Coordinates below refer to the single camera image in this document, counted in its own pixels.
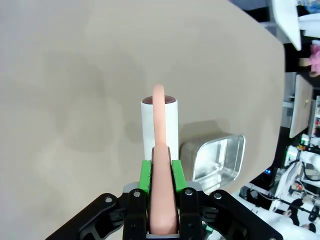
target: white cloth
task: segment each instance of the white cloth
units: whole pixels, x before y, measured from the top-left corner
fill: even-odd
[[[293,224],[291,218],[287,216],[283,216],[281,214],[275,213],[279,215],[268,224],[273,227],[276,231],[278,231],[283,240],[317,240],[318,236],[312,231],[296,226]]]
[[[299,17],[299,27],[307,37],[320,38],[320,13]]]
[[[320,237],[312,231],[294,225],[291,218],[287,216],[268,211],[262,207],[256,207],[239,196],[233,197],[278,231],[283,236],[283,240],[320,240]]]

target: metal tray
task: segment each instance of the metal tray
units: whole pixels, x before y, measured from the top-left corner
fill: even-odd
[[[206,194],[222,188],[239,175],[246,139],[243,135],[198,137],[181,146],[185,179],[202,185]]]

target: bolt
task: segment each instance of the bolt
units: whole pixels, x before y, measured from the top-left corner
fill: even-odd
[[[188,195],[188,196],[190,196],[190,195],[192,195],[192,190],[190,190],[190,189],[187,189],[187,190],[185,190],[185,192],[184,192],[186,195]]]
[[[133,193],[133,196],[135,196],[136,198],[138,198],[138,197],[140,196],[140,192],[139,192],[139,191],[135,191],[135,192]]]
[[[221,196],[220,193],[215,193],[215,194],[214,194],[214,198],[219,200],[219,199],[222,198],[222,196]]]
[[[111,202],[112,202],[112,198],[108,196],[108,197],[105,199],[105,202],[106,202],[106,203],[111,203]]]

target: pink object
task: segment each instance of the pink object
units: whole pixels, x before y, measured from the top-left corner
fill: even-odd
[[[311,72],[320,74],[320,45],[311,45],[311,56],[309,60],[311,65]]]
[[[153,88],[154,141],[150,200],[150,233],[156,235],[178,232],[171,160],[166,143],[165,91],[162,85]]]

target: green gripper pad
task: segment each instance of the green gripper pad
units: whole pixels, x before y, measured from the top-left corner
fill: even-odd
[[[145,193],[150,195],[150,183],[151,183],[151,164],[150,160],[143,160],[141,164],[139,189],[145,191]]]
[[[175,191],[177,193],[180,193],[182,189],[187,187],[187,182],[184,175],[184,170],[181,165],[180,160],[172,160],[171,161],[171,167],[174,177],[174,183],[175,183]]]

